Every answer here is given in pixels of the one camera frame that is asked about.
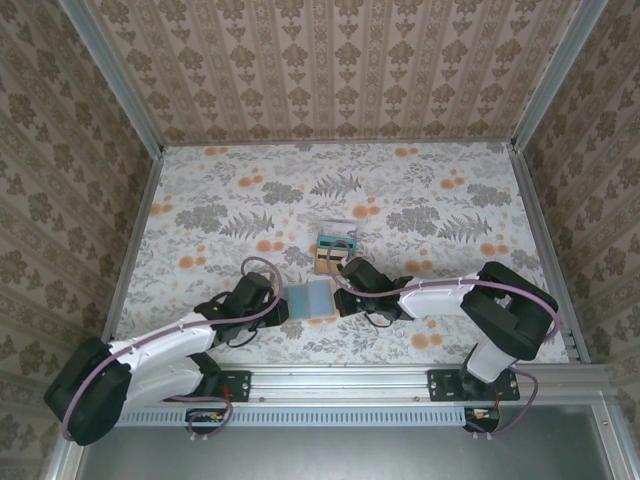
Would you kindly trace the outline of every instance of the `table surface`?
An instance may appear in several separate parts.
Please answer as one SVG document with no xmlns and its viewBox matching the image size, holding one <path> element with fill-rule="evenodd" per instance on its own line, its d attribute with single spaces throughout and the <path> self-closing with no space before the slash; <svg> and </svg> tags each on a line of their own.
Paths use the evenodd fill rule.
<svg viewBox="0 0 640 480">
<path fill-rule="evenodd" d="M 328 219 L 355 221 L 357 253 L 390 278 L 466 275 L 497 260 L 545 286 L 503 143 L 171 147 L 116 337 L 171 323 L 232 289 L 250 255 L 274 262 L 286 283 L 327 278 L 314 273 L 313 253 Z M 376 329 L 355 315 L 288 321 L 212 356 L 244 364 L 460 363 L 480 338 L 466 317 Z M 568 361 L 559 335 L 536 361 Z"/>
</svg>

